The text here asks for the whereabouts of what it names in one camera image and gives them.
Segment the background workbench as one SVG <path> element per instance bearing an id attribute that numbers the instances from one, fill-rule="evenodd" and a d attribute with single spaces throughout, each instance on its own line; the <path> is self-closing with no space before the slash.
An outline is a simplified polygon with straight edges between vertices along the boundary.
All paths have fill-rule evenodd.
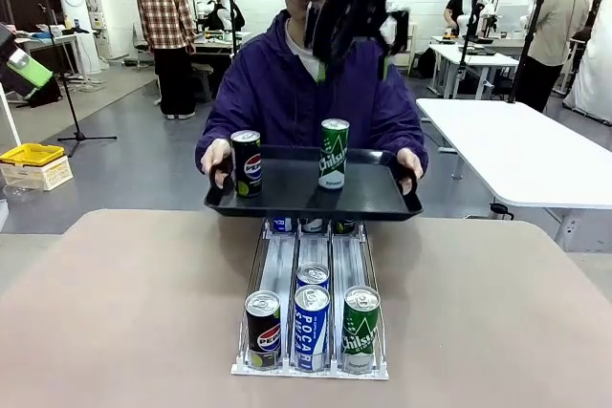
<path id="1" fill-rule="evenodd" d="M 250 32 L 206 31 L 195 36 L 191 52 L 199 55 L 222 55 L 230 59 L 251 36 Z"/>

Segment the white and black humanoid robot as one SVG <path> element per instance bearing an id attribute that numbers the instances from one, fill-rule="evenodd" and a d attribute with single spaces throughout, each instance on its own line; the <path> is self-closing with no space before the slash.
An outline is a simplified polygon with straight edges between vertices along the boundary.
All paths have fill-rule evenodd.
<path id="1" fill-rule="evenodd" d="M 207 0 L 196 3 L 197 24 L 202 31 L 241 32 L 246 21 L 234 0 Z"/>

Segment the person in beige shirt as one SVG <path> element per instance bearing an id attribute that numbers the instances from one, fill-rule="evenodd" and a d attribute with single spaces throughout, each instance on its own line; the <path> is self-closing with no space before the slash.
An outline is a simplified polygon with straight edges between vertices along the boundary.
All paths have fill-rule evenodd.
<path id="1" fill-rule="evenodd" d="M 515 98 L 541 113 L 568 53 L 568 42 L 585 26 L 589 0 L 544 0 Z"/>

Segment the white plastic crate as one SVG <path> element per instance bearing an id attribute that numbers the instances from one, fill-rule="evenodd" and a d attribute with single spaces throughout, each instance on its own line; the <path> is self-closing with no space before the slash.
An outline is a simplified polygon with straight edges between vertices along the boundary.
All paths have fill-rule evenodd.
<path id="1" fill-rule="evenodd" d="M 0 172 L 7 185 L 27 189 L 52 191 L 74 176 L 67 156 L 43 166 L 17 165 L 0 162 Z"/>

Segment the person in purple jacket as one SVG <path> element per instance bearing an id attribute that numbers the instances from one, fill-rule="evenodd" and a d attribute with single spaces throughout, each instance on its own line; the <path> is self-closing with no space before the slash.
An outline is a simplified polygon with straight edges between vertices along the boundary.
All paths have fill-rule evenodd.
<path id="1" fill-rule="evenodd" d="M 381 48 L 370 40 L 354 43 L 337 67 L 327 68 L 326 79 L 316 81 L 319 62 L 303 42 L 311 1 L 318 0 L 285 0 L 267 31 L 241 48 L 208 118 L 226 119 L 233 133 L 256 131 L 264 144 L 291 147 L 318 146 L 321 122 L 341 118 L 350 123 L 350 147 L 396 156 L 396 122 L 419 118 L 413 95 L 394 66 L 386 79 L 378 78 Z"/>

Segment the person's right hand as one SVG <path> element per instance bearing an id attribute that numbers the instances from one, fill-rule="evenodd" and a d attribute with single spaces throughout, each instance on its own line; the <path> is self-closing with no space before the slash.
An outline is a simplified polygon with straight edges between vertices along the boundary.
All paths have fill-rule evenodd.
<path id="1" fill-rule="evenodd" d="M 221 169 L 221 163 L 231 156 L 230 142 L 226 139 L 216 139 L 207 148 L 204 156 L 201 158 L 201 171 L 212 177 L 216 186 L 220 189 L 224 188 L 224 181 L 229 175 Z"/>

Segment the person's left forearm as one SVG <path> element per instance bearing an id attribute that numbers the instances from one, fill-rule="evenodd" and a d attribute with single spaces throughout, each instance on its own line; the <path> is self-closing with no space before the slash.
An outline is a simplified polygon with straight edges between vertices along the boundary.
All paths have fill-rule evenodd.
<path id="1" fill-rule="evenodd" d="M 425 136 L 418 117 L 402 116 L 395 124 L 392 136 L 393 150 L 397 153 L 403 148 L 409 148 L 416 154 L 426 173 L 428 155 L 425 148 Z"/>

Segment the cluttered white side table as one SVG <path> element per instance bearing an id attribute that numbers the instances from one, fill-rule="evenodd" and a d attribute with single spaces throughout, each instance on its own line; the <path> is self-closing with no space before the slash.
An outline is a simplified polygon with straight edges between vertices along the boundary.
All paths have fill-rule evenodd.
<path id="1" fill-rule="evenodd" d="M 68 55 L 67 47 L 70 46 L 76 63 L 75 66 L 71 65 L 73 73 L 75 75 L 79 74 L 80 79 L 85 84 L 90 83 L 90 78 L 82 60 L 83 53 L 81 52 L 77 34 L 54 36 L 50 35 L 48 32 L 42 32 L 40 34 L 34 33 L 28 37 L 18 36 L 15 39 L 15 43 L 23 49 L 26 54 L 32 54 L 39 50 L 56 48 L 59 51 L 62 50 L 65 55 Z M 22 107 L 29 105 L 30 107 L 36 108 L 57 102 L 60 99 L 61 94 L 59 86 L 53 81 L 47 84 L 42 90 L 35 92 L 31 97 L 24 97 L 25 103 L 22 104 Z"/>

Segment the black box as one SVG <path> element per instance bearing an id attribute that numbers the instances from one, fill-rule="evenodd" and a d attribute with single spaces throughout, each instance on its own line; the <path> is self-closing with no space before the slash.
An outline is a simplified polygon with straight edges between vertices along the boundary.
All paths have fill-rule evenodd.
<path id="1" fill-rule="evenodd" d="M 62 94 L 57 80 L 52 76 L 42 88 L 36 90 L 33 95 L 28 98 L 28 104 L 32 108 L 36 108 L 58 102 L 61 99 Z"/>

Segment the person in plaid shirt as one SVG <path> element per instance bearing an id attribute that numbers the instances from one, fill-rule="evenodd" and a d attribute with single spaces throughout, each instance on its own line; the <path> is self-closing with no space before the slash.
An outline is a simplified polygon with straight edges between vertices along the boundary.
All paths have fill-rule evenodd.
<path id="1" fill-rule="evenodd" d="M 191 55 L 195 31 L 187 0 L 137 0 L 143 38 L 153 54 L 161 91 L 161 112 L 168 119 L 195 115 Z"/>

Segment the white can dispenser rack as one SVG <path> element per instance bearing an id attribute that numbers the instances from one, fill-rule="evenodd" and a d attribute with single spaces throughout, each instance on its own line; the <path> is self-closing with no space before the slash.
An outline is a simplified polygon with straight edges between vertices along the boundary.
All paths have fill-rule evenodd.
<path id="1" fill-rule="evenodd" d="M 303 372 L 295 365 L 295 293 L 297 269 L 305 263 L 319 263 L 329 269 L 330 305 L 328 311 L 326 365 L 319 372 Z M 374 344 L 374 364 L 368 373 L 350 374 L 342 368 L 341 334 L 344 295 L 352 287 L 367 286 L 380 296 L 380 317 Z M 318 377 L 334 379 L 387 380 L 388 359 L 385 342 L 383 301 L 379 290 L 368 234 L 357 224 L 353 234 L 337 235 L 331 227 L 320 233 L 304 233 L 294 225 L 290 233 L 273 231 L 265 221 L 256 245 L 246 299 L 255 291 L 269 290 L 280 299 L 281 352 L 277 365 L 257 370 L 248 356 L 248 320 L 244 303 L 239 329 L 237 356 L 231 367 L 235 376 Z"/>

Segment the white background robot arms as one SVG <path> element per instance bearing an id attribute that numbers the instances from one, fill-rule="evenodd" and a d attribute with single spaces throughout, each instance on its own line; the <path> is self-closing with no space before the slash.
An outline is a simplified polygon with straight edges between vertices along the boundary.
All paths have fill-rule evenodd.
<path id="1" fill-rule="evenodd" d="M 496 18 L 492 4 L 478 4 L 475 11 L 472 8 L 457 17 L 458 33 L 457 36 L 470 39 L 484 37 L 489 22 Z"/>

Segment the yellow plastic crate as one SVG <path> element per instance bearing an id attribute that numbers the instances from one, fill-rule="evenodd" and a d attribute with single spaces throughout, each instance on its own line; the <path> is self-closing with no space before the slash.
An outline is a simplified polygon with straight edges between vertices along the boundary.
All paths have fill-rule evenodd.
<path id="1" fill-rule="evenodd" d="M 0 162 L 13 165 L 44 166 L 64 155 L 62 146 L 23 143 L 0 155 Z"/>

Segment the white curtain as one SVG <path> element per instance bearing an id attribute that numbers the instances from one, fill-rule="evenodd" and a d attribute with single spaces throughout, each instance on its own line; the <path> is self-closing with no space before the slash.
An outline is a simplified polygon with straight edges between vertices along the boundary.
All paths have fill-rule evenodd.
<path id="1" fill-rule="evenodd" d="M 579 71 L 563 103 L 612 126 L 612 0 L 601 0 Z"/>

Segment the large white table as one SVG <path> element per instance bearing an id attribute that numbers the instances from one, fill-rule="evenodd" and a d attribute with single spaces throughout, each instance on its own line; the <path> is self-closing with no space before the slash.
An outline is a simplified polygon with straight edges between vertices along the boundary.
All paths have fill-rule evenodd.
<path id="1" fill-rule="evenodd" d="M 612 151 L 523 103 L 420 98 L 418 107 L 458 156 L 507 206 L 545 211 L 556 243 L 612 253 Z"/>

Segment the white background desk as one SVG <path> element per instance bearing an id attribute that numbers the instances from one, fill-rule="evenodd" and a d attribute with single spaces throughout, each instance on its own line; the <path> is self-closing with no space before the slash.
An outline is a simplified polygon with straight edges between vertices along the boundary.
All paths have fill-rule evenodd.
<path id="1" fill-rule="evenodd" d="M 455 90 L 456 74 L 461 58 L 458 45 L 430 44 L 428 46 L 435 54 L 432 78 L 427 86 L 431 93 L 443 99 L 453 99 L 458 96 Z M 490 93 L 494 74 L 499 70 L 514 71 L 518 61 L 504 54 L 468 54 L 466 74 L 478 77 L 475 99 L 482 99 L 485 93 Z"/>
<path id="2" fill-rule="evenodd" d="M 486 44 L 485 47 L 495 51 L 496 53 L 505 55 L 519 55 L 525 45 L 523 38 L 494 38 L 492 43 Z"/>

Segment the person's right forearm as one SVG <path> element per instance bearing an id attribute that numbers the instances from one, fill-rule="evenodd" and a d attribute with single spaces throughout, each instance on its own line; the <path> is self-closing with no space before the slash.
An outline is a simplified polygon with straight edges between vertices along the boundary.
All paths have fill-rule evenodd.
<path id="1" fill-rule="evenodd" d="M 216 139 L 226 139 L 230 143 L 230 135 L 235 131 L 235 126 L 224 118 L 217 118 L 211 115 L 205 125 L 204 132 L 198 140 L 195 148 L 196 165 L 201 171 L 201 158 L 207 148 Z"/>

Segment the clear plastic container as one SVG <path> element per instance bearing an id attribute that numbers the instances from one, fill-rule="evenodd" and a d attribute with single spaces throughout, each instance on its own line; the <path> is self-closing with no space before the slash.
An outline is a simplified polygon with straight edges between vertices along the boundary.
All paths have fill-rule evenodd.
<path id="1" fill-rule="evenodd" d="M 5 184 L 2 191 L 9 204 L 30 204 L 43 194 L 41 188 L 25 186 L 23 183 Z"/>

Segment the black tripod stand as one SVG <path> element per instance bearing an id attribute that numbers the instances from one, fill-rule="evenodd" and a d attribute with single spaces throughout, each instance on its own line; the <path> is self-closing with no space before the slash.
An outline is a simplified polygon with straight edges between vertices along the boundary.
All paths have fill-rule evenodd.
<path id="1" fill-rule="evenodd" d="M 42 3 L 38 4 L 39 9 L 41 10 L 41 13 L 44 15 L 44 24 L 47 27 L 47 30 L 49 32 L 49 36 L 51 39 L 51 44 L 52 44 L 52 49 L 55 52 L 55 57 L 57 59 L 60 59 L 60 54 L 59 54 L 59 48 L 55 43 L 55 37 L 53 36 L 52 33 L 52 29 L 51 29 L 51 24 L 50 24 L 50 19 L 51 16 L 48 13 L 48 6 Z M 68 101 L 68 105 L 70 108 L 70 112 L 71 112 L 71 116 L 72 116 L 72 120 L 74 122 L 74 127 L 75 127 L 75 132 L 68 138 L 64 137 L 64 138 L 58 138 L 57 140 L 59 142 L 66 142 L 66 141 L 72 141 L 74 144 L 72 145 L 69 153 L 67 154 L 68 158 L 71 158 L 74 153 L 77 151 L 78 147 L 85 141 L 88 140 L 117 140 L 118 137 L 117 136 L 93 136 L 93 137 L 88 137 L 85 135 L 85 133 L 81 130 L 80 126 L 79 126 L 79 120 L 77 118 L 77 113 L 75 110 L 75 105 L 72 101 L 72 97 L 71 97 L 71 93 L 68 87 L 68 83 L 66 80 L 66 77 L 64 75 L 64 73 L 62 71 L 59 71 L 59 78 L 60 81 L 63 85 L 64 88 L 64 94 L 65 97 L 67 98 Z"/>

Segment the person's left hand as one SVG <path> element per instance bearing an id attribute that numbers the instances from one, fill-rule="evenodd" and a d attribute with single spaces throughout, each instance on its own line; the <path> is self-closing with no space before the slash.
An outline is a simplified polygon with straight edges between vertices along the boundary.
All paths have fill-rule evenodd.
<path id="1" fill-rule="evenodd" d="M 402 187 L 402 193 L 407 195 L 412 189 L 412 185 L 417 183 L 423 176 L 424 170 L 419 157 L 414 154 L 409 148 L 403 148 L 397 153 L 398 164 L 402 167 L 402 178 L 399 184 Z M 411 170 L 414 175 L 414 180 L 404 172 Z"/>

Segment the person in black shirt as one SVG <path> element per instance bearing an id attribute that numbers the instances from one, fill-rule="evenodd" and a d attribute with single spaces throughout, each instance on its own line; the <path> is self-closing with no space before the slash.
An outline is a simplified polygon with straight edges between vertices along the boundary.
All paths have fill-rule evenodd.
<path id="1" fill-rule="evenodd" d="M 444 19 L 455 35 L 459 31 L 458 17 L 461 15 L 464 15 L 464 0 L 449 0 L 444 10 Z"/>

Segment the black plastic serving tray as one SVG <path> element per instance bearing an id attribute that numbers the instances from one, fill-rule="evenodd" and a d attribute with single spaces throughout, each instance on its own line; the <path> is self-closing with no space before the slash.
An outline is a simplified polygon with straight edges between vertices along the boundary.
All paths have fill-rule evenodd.
<path id="1" fill-rule="evenodd" d="M 226 189 L 211 183 L 204 203 L 228 217 L 402 222 L 423 212 L 417 185 L 404 195 L 399 184 L 403 177 L 414 179 L 413 171 L 399 165 L 391 153 L 350 149 L 345 185 L 338 191 L 318 186 L 318 156 L 316 148 L 264 145 L 258 195 L 238 196 L 231 181 Z"/>

